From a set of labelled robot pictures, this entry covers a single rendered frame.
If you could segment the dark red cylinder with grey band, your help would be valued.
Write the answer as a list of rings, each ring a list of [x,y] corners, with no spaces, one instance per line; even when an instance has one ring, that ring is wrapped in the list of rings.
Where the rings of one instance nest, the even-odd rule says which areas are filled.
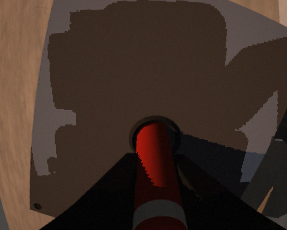
[[[187,230],[167,124],[151,122],[138,131],[132,230]]]

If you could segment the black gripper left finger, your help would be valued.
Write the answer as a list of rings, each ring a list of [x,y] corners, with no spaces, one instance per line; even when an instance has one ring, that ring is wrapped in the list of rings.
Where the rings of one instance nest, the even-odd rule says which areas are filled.
[[[38,230],[132,230],[138,154],[122,156],[86,195]]]

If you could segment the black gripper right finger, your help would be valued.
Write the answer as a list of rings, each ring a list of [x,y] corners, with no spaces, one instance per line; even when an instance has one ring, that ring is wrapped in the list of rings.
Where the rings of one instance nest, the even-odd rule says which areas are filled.
[[[263,216],[183,154],[172,154],[187,230],[287,230]]]

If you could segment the grey sloped panel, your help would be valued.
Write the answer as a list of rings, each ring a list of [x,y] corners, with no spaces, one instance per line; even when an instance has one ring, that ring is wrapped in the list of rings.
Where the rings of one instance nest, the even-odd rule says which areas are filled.
[[[287,110],[287,26],[228,0],[54,0],[39,74],[30,209],[57,217],[144,124],[243,196]]]

